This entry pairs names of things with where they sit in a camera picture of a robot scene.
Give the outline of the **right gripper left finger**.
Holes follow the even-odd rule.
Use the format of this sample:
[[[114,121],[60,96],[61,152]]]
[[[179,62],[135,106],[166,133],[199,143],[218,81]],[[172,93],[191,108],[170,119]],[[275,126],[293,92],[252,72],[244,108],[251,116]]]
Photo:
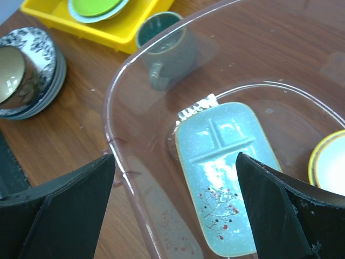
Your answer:
[[[114,173],[106,154],[1,198],[1,258],[93,258]]]

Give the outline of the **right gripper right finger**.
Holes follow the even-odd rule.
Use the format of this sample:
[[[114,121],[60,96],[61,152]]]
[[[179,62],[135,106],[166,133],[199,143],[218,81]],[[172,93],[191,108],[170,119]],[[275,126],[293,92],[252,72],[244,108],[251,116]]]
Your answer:
[[[344,258],[344,196],[244,153],[236,170],[259,258]]]

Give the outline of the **yellow-blue patterned bowl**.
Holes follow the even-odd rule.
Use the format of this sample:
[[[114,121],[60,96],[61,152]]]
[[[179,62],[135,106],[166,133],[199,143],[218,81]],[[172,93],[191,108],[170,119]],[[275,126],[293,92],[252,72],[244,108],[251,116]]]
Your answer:
[[[313,172],[313,167],[314,167],[314,160],[316,159],[316,154],[319,151],[319,149],[326,144],[327,142],[331,141],[334,138],[337,138],[339,135],[344,135],[344,130],[340,130],[337,132],[334,132],[328,136],[326,136],[324,139],[322,139],[317,145],[316,147],[313,149],[309,162],[308,162],[308,180],[309,183],[315,187],[317,187],[317,183],[316,183],[316,178],[314,176],[314,172]]]

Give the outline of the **light-teal divided rectangular dish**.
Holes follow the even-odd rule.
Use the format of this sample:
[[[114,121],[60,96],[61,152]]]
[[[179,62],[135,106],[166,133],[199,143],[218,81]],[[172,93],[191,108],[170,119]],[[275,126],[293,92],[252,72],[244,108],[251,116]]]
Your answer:
[[[210,249],[221,257],[255,253],[236,158],[244,153],[274,169],[280,165],[253,110],[231,102],[201,111],[179,124],[175,143]]]

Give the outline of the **blue floral plate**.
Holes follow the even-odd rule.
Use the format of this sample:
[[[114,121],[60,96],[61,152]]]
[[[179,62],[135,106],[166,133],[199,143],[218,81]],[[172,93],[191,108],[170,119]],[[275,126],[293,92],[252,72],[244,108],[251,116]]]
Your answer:
[[[38,94],[33,101],[23,107],[1,109],[1,116],[8,117],[31,108],[47,92],[56,71],[56,47],[52,38],[44,30],[33,26],[7,33],[1,38],[1,46],[13,46],[20,49],[35,64],[39,77]]]

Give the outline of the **brown floral cream-inside bowl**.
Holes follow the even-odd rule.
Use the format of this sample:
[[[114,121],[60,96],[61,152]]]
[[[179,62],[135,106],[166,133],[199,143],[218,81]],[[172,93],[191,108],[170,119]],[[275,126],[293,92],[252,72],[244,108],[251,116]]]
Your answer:
[[[39,76],[32,60],[13,46],[1,47],[1,109],[23,107],[39,92]]]

